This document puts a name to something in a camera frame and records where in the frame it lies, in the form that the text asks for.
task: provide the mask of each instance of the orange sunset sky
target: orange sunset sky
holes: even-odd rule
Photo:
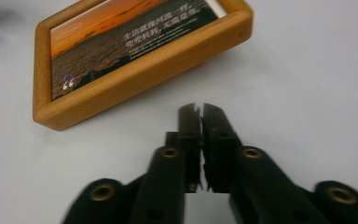
[[[166,0],[109,0],[51,29],[51,57],[156,7]]]

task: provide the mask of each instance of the photo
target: photo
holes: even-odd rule
[[[52,100],[212,21],[205,0],[110,0],[50,31]]]

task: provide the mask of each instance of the white surface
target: white surface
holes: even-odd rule
[[[34,28],[71,1],[0,1],[0,223],[60,223],[102,177],[148,166],[188,103],[222,107],[305,189],[358,189],[358,1],[249,1],[251,40],[64,132],[32,121]],[[235,223],[225,195],[187,197],[186,223]]]

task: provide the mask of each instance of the picture frame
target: picture frame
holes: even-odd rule
[[[225,10],[225,16],[107,72],[81,88],[60,97],[54,96],[52,85],[57,81],[53,80],[52,74],[52,30],[107,1],[111,0],[79,1],[37,24],[34,42],[35,122],[56,131],[64,130],[239,45],[252,34],[253,11],[247,3],[217,0]],[[65,78],[64,90],[68,83],[69,86],[73,84],[74,79]]]

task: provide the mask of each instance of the wooden picture frame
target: wooden picture frame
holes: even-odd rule
[[[227,15],[52,100],[50,30],[105,2],[83,0],[41,21],[35,30],[34,121],[64,130],[247,40],[253,11],[242,0],[218,0]]]

